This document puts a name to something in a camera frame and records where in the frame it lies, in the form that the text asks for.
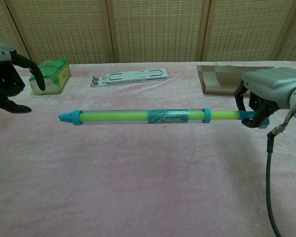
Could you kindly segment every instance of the tissue box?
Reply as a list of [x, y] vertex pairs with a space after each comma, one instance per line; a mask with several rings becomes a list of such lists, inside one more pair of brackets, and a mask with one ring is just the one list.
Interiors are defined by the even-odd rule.
[[42, 62], [39, 69], [43, 74], [46, 90], [40, 90], [34, 76], [29, 80], [33, 92], [39, 95], [60, 93], [71, 76], [68, 61], [65, 59]]

